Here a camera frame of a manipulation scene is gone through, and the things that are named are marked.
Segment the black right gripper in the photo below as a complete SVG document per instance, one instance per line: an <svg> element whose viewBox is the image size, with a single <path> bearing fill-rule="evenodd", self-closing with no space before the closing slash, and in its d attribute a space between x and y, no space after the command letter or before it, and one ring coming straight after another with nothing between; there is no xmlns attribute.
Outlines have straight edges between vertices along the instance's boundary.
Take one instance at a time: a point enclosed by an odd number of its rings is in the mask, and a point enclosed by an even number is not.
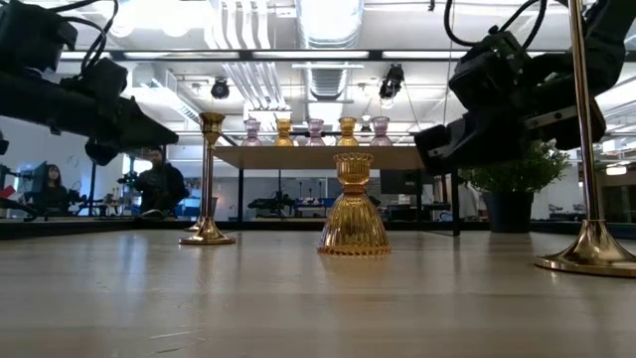
<svg viewBox="0 0 636 358"><path fill-rule="evenodd" d="M523 158L532 143L553 142L559 150L581 144L579 113L574 98L494 100L471 104L460 129L435 125L414 136L427 174L446 174L461 167ZM454 148L459 140L459 164Z"/></svg>

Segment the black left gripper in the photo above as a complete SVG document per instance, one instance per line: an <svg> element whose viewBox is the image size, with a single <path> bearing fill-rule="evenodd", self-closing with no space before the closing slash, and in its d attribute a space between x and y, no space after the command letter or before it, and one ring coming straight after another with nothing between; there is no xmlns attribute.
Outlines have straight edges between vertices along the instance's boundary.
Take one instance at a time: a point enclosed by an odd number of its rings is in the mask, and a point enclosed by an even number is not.
<svg viewBox="0 0 636 358"><path fill-rule="evenodd" d="M134 97L117 100L115 118L99 112L97 102L85 94L63 89L44 80L29 81L29 120L58 131L83 135L86 155L97 165L109 164L121 148L175 144L178 134L142 111Z"/></svg>

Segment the pink glass candle holder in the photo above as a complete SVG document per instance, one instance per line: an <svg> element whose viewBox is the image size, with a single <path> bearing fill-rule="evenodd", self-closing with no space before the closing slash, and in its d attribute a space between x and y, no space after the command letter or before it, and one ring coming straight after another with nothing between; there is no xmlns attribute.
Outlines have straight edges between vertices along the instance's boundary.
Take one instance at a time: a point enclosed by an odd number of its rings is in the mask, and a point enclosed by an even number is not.
<svg viewBox="0 0 636 358"><path fill-rule="evenodd" d="M319 118L309 118L307 120L309 139L307 146L325 146L322 137L324 120Z"/></svg>
<svg viewBox="0 0 636 358"><path fill-rule="evenodd" d="M388 137L390 119L386 116L376 116L372 118L374 137L370 142L371 146L392 146L393 143Z"/></svg>
<svg viewBox="0 0 636 358"><path fill-rule="evenodd" d="M260 122L257 119L250 117L244 122L244 126L246 131L246 137L244 141L241 143L241 145L250 146L250 147L261 146L262 143L260 139L258 138L258 133L260 130Z"/></svg>

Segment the amber glass candle holder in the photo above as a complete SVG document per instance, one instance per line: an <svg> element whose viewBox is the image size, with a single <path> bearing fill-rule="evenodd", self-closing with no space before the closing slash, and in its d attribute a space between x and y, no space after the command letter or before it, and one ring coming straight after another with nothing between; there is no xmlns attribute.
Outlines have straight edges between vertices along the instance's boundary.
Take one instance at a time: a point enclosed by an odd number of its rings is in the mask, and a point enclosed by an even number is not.
<svg viewBox="0 0 636 358"><path fill-rule="evenodd" d="M359 142L355 137L355 125L357 119L352 116L339 118L341 136L337 141L338 146L358 146Z"/></svg>
<svg viewBox="0 0 636 358"><path fill-rule="evenodd" d="M275 146L291 147L294 145L291 138L292 124L289 118L280 118L277 121L277 136L274 140Z"/></svg>
<svg viewBox="0 0 636 358"><path fill-rule="evenodd" d="M323 227L317 252L342 257L382 256L391 252L380 214L367 195L374 156L347 152L334 156L342 193Z"/></svg>

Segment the short brass candlestick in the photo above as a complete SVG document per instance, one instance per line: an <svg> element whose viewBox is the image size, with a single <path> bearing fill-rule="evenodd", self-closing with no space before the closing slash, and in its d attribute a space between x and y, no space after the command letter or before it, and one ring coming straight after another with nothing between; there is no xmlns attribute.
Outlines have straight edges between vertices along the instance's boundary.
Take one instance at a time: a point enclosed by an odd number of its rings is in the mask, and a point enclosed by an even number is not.
<svg viewBox="0 0 636 358"><path fill-rule="evenodd" d="M205 144L205 161L203 165L202 184L204 189L202 192L201 219L196 232L186 238L179 240L180 245L229 245L234 244L236 240L223 234L217 227L215 222L215 209L217 200L214 197L214 154L216 151L215 144L222 134L222 126L225 116L216 112L202 112L199 114L201 122L201 131L204 136Z"/></svg>

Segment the person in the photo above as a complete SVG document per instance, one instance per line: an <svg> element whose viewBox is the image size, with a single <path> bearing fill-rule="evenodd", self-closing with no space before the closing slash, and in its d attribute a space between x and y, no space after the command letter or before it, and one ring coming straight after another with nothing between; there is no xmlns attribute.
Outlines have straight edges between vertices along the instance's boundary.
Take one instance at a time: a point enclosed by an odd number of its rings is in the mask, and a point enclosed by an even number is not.
<svg viewBox="0 0 636 358"><path fill-rule="evenodd" d="M68 211L68 190L62 184L60 169L55 164L43 163L38 167L30 195L32 205L39 212L61 215Z"/></svg>
<svg viewBox="0 0 636 358"><path fill-rule="evenodd" d="M159 146L147 149L151 168L141 172L134 181L133 188L141 193L140 212L157 210L164 215L174 214L174 210L188 194L181 171L163 158Z"/></svg>

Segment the green potted plant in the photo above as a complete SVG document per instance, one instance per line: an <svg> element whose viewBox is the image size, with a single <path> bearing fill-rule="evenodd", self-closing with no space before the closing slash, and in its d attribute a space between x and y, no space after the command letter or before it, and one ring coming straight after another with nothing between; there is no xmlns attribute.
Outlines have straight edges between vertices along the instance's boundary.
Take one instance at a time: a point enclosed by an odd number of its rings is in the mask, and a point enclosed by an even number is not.
<svg viewBox="0 0 636 358"><path fill-rule="evenodd" d="M493 233L524 234L535 194L562 178L568 160L553 143L536 142L521 159L464 168L459 175L482 193Z"/></svg>

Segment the wooden shelf black metal legs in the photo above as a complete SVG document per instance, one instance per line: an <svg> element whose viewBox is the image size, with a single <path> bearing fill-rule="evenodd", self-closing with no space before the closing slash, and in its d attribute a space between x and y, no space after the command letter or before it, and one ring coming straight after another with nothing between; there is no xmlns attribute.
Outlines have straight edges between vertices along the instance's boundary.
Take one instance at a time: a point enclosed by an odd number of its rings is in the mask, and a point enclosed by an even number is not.
<svg viewBox="0 0 636 358"><path fill-rule="evenodd" d="M218 146L216 156L239 170L335 170L337 154L361 152L374 156L372 169L424 169L414 146Z"/></svg>

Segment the black aluminium frame rail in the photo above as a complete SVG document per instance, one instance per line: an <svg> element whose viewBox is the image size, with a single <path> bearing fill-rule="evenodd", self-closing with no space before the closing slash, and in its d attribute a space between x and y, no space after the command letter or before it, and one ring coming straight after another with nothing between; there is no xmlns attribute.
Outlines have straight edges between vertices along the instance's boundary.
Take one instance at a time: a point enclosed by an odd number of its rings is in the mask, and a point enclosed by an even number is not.
<svg viewBox="0 0 636 358"><path fill-rule="evenodd" d="M9 221L0 220L0 240L53 237L78 234L106 233L132 230L185 230L191 224L182 221L143 221L127 219L107 220L59 220L59 221ZM219 222L222 231L302 231L320 232L322 222L253 221ZM385 222L387 231L452 232L451 222ZM458 224L460 233L468 231L488 231L488 223L470 222ZM617 239L636 241L636 224L606 224L610 234ZM531 222L531 232L574 235L581 227L579 222Z"/></svg>

